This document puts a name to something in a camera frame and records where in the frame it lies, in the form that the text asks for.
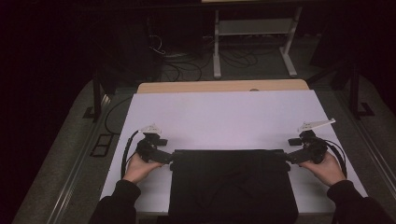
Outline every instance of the floor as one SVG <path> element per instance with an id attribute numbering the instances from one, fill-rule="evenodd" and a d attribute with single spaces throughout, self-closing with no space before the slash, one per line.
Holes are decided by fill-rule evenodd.
<path id="1" fill-rule="evenodd" d="M 221 39 L 222 80 L 290 78 L 278 47 L 284 36 L 247 36 Z M 298 78 L 308 79 L 322 70 L 309 65 L 318 36 L 296 37 L 290 57 Z M 165 55 L 162 75 L 157 81 L 214 80 L 210 38 L 205 39 L 203 56 L 173 49 Z M 373 117 L 353 118 L 348 104 L 348 85 L 333 91 L 330 74 L 310 85 L 315 90 L 333 127 L 368 194 L 376 198 L 396 219 L 394 184 L 396 172 L 396 118 L 383 104 L 375 87 L 361 78 L 360 102 L 375 112 Z M 105 157 L 91 157 L 100 134 L 119 133 L 135 89 L 119 89 L 104 97 L 103 114 L 96 123 L 83 119 L 92 106 L 92 83 L 81 90 L 58 134 L 35 183 L 14 223 L 87 223 L 99 200 L 106 171 L 117 145 L 115 134 Z M 331 223 L 331 215 L 300 216 L 297 223 Z M 153 223 L 143 218 L 141 223 Z"/>

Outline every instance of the table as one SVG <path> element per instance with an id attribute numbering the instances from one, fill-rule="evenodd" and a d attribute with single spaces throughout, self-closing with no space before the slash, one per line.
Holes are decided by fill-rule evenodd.
<path id="1" fill-rule="evenodd" d="M 288 68 L 289 74 L 294 77 L 296 75 L 296 71 L 293 67 L 293 64 L 291 62 L 291 59 L 289 57 L 289 49 L 291 45 L 291 40 L 293 39 L 293 34 L 295 32 L 296 26 L 298 24 L 298 20 L 300 17 L 301 13 L 301 8 L 302 7 L 316 7 L 316 6 L 325 6 L 325 7 L 332 7 L 332 6 L 340 6 L 340 5 L 349 5 L 356 3 L 356 0 L 192 0 L 192 1 L 105 1 L 100 4 L 93 4 L 91 2 L 78 2 L 73 5 L 73 9 L 79 14 L 83 13 L 84 15 L 100 15 L 102 18 L 105 16 L 109 16 L 110 18 L 113 16 L 125 16 L 129 14 L 140 14 L 147 16 L 147 13 L 151 12 L 160 12 L 160 11 L 178 11 L 178 10 L 194 10 L 194 9 L 199 9 L 199 10 L 213 10 L 213 11 L 219 11 L 223 9 L 238 9 L 238 10 L 244 10 L 244 9 L 252 9 L 252 8 L 272 8 L 272 7 L 294 7 L 296 8 L 296 11 L 294 13 L 293 18 L 283 18 L 283 19 L 276 19 L 272 20 L 275 22 L 275 24 L 280 24 L 282 25 L 283 28 L 279 29 L 279 26 L 274 26 L 274 25 L 269 25 L 267 22 L 265 22 L 265 29 L 270 28 L 270 32 L 268 34 L 289 34 L 288 39 L 283 47 L 281 47 L 279 50 L 281 52 L 283 61 L 285 62 L 285 65 Z M 94 24 L 91 24 L 89 26 L 89 30 L 91 30 L 92 27 L 96 26 L 97 23 L 95 22 Z M 216 42 L 218 43 L 219 41 L 219 35 L 222 34 L 222 31 L 224 31 L 224 35 L 230 35 L 234 34 L 234 31 L 231 33 L 227 32 L 227 29 L 223 29 L 225 27 L 229 27 L 227 24 L 227 21 L 223 23 L 223 25 L 220 24 L 219 20 L 215 20 L 215 23 L 218 24 L 218 29 L 215 31 L 215 36 L 216 36 Z M 108 33 L 114 32 L 115 34 L 119 32 L 118 29 L 111 30 Z M 131 45 L 131 37 L 123 37 L 122 38 L 122 45 L 129 46 Z M 142 47 L 141 50 L 144 51 L 143 55 L 146 55 L 146 57 L 149 55 L 149 45 L 148 43 L 145 43 L 144 45 L 147 45 L 146 47 Z M 133 57 L 136 55 L 136 52 L 134 49 L 128 49 L 128 48 L 121 48 L 120 52 L 122 54 L 128 55 L 129 57 Z M 144 60 L 145 62 L 149 62 L 151 59 L 147 58 Z M 127 60 L 130 63 L 134 63 L 134 60 L 128 59 Z M 215 44 L 215 52 L 213 55 L 213 61 L 214 61 L 214 77 L 215 78 L 220 78 L 220 66 L 219 66 L 219 44 Z M 139 67 L 141 66 L 140 69 L 142 71 L 150 71 L 152 69 L 152 66 L 146 66 L 145 64 L 138 63 Z M 97 81 L 96 89 L 99 90 L 99 81 Z M 94 118 L 97 120 L 99 118 L 99 114 L 101 113 L 100 110 L 100 92 L 95 91 L 94 92 L 94 97 L 95 97 L 95 110 L 94 110 Z"/>
<path id="2" fill-rule="evenodd" d="M 283 47 L 280 47 L 280 54 L 291 77 L 296 77 L 297 72 L 289 56 L 291 42 L 298 25 L 298 20 L 302 7 L 295 9 L 294 15 L 290 18 L 267 19 L 267 20 L 239 20 L 221 21 L 219 11 L 216 10 L 215 18 L 215 49 L 213 53 L 213 75 L 214 78 L 221 78 L 220 58 L 219 58 L 219 37 L 221 35 L 263 35 L 263 34 L 287 34 L 288 38 Z"/>
<path id="3" fill-rule="evenodd" d="M 297 91 L 309 90 L 301 79 L 153 82 L 140 84 L 137 93 L 203 91 Z"/>
<path id="4" fill-rule="evenodd" d="M 248 84 L 246 81 L 230 81 L 228 85 L 238 86 L 239 82 L 241 86 Z M 280 86 L 288 83 L 282 80 L 257 82 L 262 86 L 259 91 L 227 91 L 228 88 L 212 91 L 217 85 L 214 82 L 207 82 L 209 87 L 202 92 L 193 92 L 193 89 L 186 86 L 201 86 L 196 89 L 199 91 L 205 83 L 181 83 L 182 88 L 179 90 L 177 83 L 143 85 L 131 102 L 102 197 L 110 195 L 120 179 L 120 162 L 128 138 L 135 130 L 153 122 L 163 130 L 161 137 L 168 139 L 168 145 L 159 149 L 169 153 L 175 149 L 257 148 L 282 148 L 285 152 L 292 152 L 299 148 L 290 147 L 287 140 L 298 136 L 297 128 L 304 121 L 330 119 L 324 113 L 314 91 L 299 85 L 292 88 L 290 84 L 289 89 L 282 91 Z M 278 84 L 278 91 L 265 90 L 265 85 L 276 86 L 275 83 Z M 164 91 L 147 93 L 152 86 L 164 86 Z M 170 92 L 170 86 L 174 86 L 174 92 Z M 340 145 L 332 126 L 316 129 L 315 132 L 317 136 Z M 131 154 L 142 138 L 142 135 L 134 138 Z M 349 160 L 346 160 L 346 164 L 348 179 L 366 196 Z M 327 187 L 309 171 L 292 165 L 289 175 L 300 214 L 333 212 L 333 203 L 326 196 Z M 172 172 L 165 165 L 154 170 L 138 185 L 144 192 L 135 204 L 138 213 L 167 213 L 171 176 Z"/>

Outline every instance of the black cloth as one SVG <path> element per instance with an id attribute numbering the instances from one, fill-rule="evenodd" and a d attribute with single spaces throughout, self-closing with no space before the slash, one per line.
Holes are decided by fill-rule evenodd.
<path id="1" fill-rule="evenodd" d="M 176 150 L 172 223 L 294 223 L 283 150 Z"/>
<path id="2" fill-rule="evenodd" d="M 361 197 L 348 180 L 331 186 L 327 194 L 335 202 L 334 217 L 340 224 L 395 223 L 376 200 Z M 139 195 L 140 189 L 135 184 L 120 180 L 114 193 L 97 204 L 89 223 L 135 224 L 134 202 Z"/>
<path id="3" fill-rule="evenodd" d="M 120 180 L 111 196 L 103 198 L 96 205 L 90 224 L 133 224 L 136 219 L 134 202 L 140 196 L 140 189 L 132 182 Z"/>
<path id="4" fill-rule="evenodd" d="M 340 224 L 395 223 L 373 198 L 363 198 L 349 180 L 332 185 L 327 196 L 335 203 L 334 218 Z"/>

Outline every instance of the person's right hand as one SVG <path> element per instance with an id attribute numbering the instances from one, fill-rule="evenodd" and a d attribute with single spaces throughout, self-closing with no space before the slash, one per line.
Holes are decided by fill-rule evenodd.
<path id="1" fill-rule="evenodd" d="M 128 180 L 134 184 L 137 184 L 155 168 L 163 166 L 159 162 L 145 162 L 140 158 L 140 155 L 136 152 L 128 163 L 128 169 L 126 170 L 124 180 Z"/>
<path id="2" fill-rule="evenodd" d="M 323 161 L 319 164 L 314 164 L 312 161 L 305 161 L 299 165 L 310 170 L 323 184 L 329 187 L 346 179 L 337 159 L 329 152 L 325 153 Z"/>

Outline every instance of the dark background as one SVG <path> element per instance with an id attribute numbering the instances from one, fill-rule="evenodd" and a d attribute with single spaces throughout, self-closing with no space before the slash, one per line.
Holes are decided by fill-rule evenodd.
<path id="1" fill-rule="evenodd" d="M 91 1 L 88 4 L 96 6 L 100 3 Z M 319 45 L 320 50 L 327 53 L 318 55 L 317 64 L 328 66 L 347 54 L 354 56 L 361 74 L 375 84 L 394 113 L 396 32 L 392 22 L 396 21 L 395 11 L 395 6 L 388 1 L 362 1 L 343 9 L 305 7 L 297 30 L 297 35 L 323 33 L 326 41 Z M 138 51 L 138 55 L 149 62 L 140 67 L 136 67 L 136 58 L 132 58 L 131 64 L 117 64 L 101 49 L 112 52 L 118 62 L 134 57 L 122 48 L 149 44 L 147 38 L 138 35 L 148 33 L 147 26 L 141 21 L 146 16 L 137 14 L 123 19 L 127 20 L 125 24 L 131 24 L 128 29 L 135 32 L 129 34 L 136 37 L 135 42 L 128 43 L 121 40 L 123 35 L 128 37 L 120 32 L 122 26 L 114 28 L 112 22 L 120 18 L 77 13 L 69 2 L 7 0 L 0 3 L 1 223 L 12 221 L 69 108 L 95 70 L 101 72 L 102 84 L 108 92 L 119 85 L 155 80 L 161 59 L 151 55 L 147 48 Z M 212 22 L 200 22 L 208 17 L 200 16 L 197 20 L 196 16 L 188 18 L 185 13 L 180 13 L 179 16 L 186 18 L 179 20 L 175 16 L 163 13 L 152 18 L 188 24 L 195 22 L 200 28 L 198 35 L 207 35 L 213 30 Z M 154 24 L 153 28 L 163 32 L 165 38 L 180 43 L 172 35 L 174 28 L 165 27 L 165 22 Z M 182 44 L 195 46 L 193 50 L 199 51 L 200 36 L 188 27 L 185 33 L 190 34 L 190 38 L 183 39 L 192 43 Z M 132 76 L 124 75 L 128 70 L 133 70 Z"/>

